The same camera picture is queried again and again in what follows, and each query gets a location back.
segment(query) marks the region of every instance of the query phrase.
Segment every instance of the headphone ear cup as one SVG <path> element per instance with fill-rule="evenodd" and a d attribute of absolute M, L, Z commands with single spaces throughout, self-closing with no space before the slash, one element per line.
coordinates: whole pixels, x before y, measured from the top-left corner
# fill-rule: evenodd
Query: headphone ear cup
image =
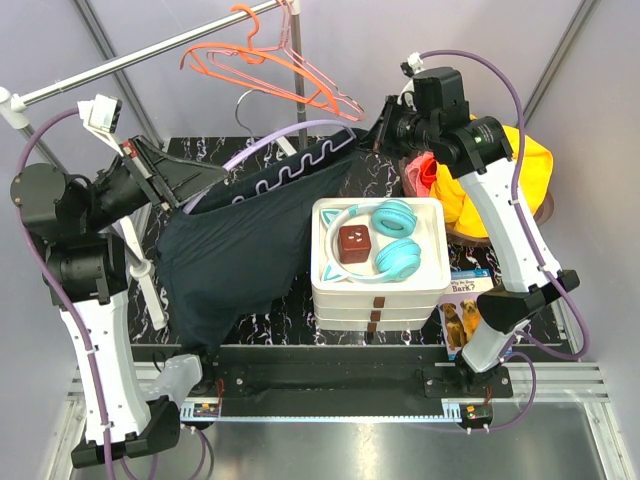
<path fill-rule="evenodd" d="M 390 243 L 376 256 L 380 273 L 389 273 L 387 281 L 398 282 L 413 275 L 420 267 L 420 246 L 410 238 Z"/>
<path fill-rule="evenodd" d="M 392 238 L 408 237 L 416 229 L 417 217 L 402 200 L 387 200 L 371 216 L 376 231 Z"/>

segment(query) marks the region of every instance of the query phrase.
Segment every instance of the headphones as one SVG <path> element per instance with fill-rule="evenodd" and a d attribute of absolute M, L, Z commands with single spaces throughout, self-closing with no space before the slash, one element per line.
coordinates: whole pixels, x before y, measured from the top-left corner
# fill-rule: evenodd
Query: headphones
<path fill-rule="evenodd" d="M 334 238 L 338 229 L 350 218 L 372 213 L 373 228 L 387 237 L 398 238 L 376 255 L 377 275 L 352 273 L 340 265 L 333 251 Z M 420 246 L 408 238 L 413 233 L 418 218 L 409 204 L 402 200 L 391 199 L 384 202 L 354 205 L 346 210 L 323 209 L 320 211 L 323 223 L 327 226 L 325 251 L 329 262 L 322 272 L 325 282 L 337 282 L 349 279 L 356 283 L 401 282 L 413 275 L 420 267 Z"/>

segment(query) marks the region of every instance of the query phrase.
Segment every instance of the coat hanger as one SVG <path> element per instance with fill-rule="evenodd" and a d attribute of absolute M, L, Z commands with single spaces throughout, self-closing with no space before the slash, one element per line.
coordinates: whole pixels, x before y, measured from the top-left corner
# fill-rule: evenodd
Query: coat hanger
<path fill-rule="evenodd" d="M 254 29 L 247 36 L 247 46 L 244 47 L 227 43 L 201 43 L 193 45 L 183 55 L 180 62 L 180 68 L 182 69 L 184 67 L 186 57 L 191 56 L 195 63 L 191 63 L 189 66 L 198 73 L 226 80 L 250 89 L 256 89 L 265 93 L 277 95 L 281 98 L 310 105 L 322 110 L 327 110 L 335 115 L 346 118 L 347 120 L 363 120 L 364 111 L 357 102 L 351 99 L 348 95 L 340 92 L 333 81 L 291 49 L 291 5 L 288 0 L 278 0 L 278 2 L 283 10 L 280 42 L 278 45 L 262 48 L 254 47 L 253 37 L 260 30 L 260 20 L 258 19 L 258 16 L 246 5 L 234 5 L 231 8 L 232 11 L 244 11 L 250 15 L 254 21 Z M 207 64 L 196 54 L 196 51 L 201 49 L 206 49 L 206 58 L 211 65 L 233 74 L 234 77 L 210 70 Z M 279 51 L 289 57 L 291 61 L 287 61 L 274 55 Z M 302 97 L 287 89 L 272 85 L 219 62 L 216 55 L 220 54 L 228 57 L 240 56 L 249 65 L 259 65 L 264 63 L 265 60 L 271 60 L 272 62 L 278 63 L 279 65 L 299 73 L 312 83 L 316 87 L 316 90 L 312 95 Z M 352 115 L 341 110 L 341 106 L 348 107 L 355 114 Z"/>

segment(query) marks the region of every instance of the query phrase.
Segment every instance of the brown dice-shaped object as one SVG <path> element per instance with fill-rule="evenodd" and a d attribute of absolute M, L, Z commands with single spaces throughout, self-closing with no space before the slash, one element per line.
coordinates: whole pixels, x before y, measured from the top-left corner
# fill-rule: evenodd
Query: brown dice-shaped object
<path fill-rule="evenodd" d="M 338 232 L 340 263 L 363 263 L 371 252 L 371 237 L 366 225 L 345 225 Z"/>

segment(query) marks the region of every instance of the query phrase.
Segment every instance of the black table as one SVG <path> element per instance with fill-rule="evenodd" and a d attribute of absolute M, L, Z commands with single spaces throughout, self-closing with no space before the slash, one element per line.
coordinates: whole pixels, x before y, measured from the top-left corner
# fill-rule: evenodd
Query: black table
<path fill-rule="evenodd" d="M 291 143 L 296 146 L 296 138 Z M 248 146 L 249 140 L 242 137 L 185 137 L 173 138 L 168 152 L 191 160 L 224 164 L 236 152 Z M 264 148 L 249 158 L 239 175 L 248 175 L 264 168 L 283 154 L 275 145 Z M 362 158 L 354 162 L 340 190 L 344 197 L 389 197 L 403 196 L 397 164 L 387 158 L 363 152 Z M 168 216 L 158 210 L 152 211 L 142 246 L 147 258 L 153 259 L 155 244 L 168 221 Z M 491 271 L 494 283 L 501 280 L 500 266 L 491 247 L 461 247 L 449 243 L 449 260 L 452 270 L 486 268 Z M 171 305 L 166 291 L 158 285 L 160 298 L 171 325 Z M 154 331 L 144 299 L 138 285 L 133 282 L 129 290 L 129 335 L 133 345 L 134 359 L 148 361 L 152 351 L 174 351 L 180 343 L 177 332 L 170 328 Z M 561 339 L 553 313 L 546 309 L 531 323 L 531 333 L 549 345 L 566 348 Z M 309 273 L 297 277 L 286 297 L 274 300 L 269 315 L 245 315 L 240 317 L 228 335 L 226 344 L 240 345 L 363 345 L 364 332 L 337 332 L 320 330 L 313 316 L 313 301 Z M 373 344 L 381 345 L 440 345 L 443 344 L 442 328 L 437 310 L 421 330 L 405 332 L 376 332 Z"/>

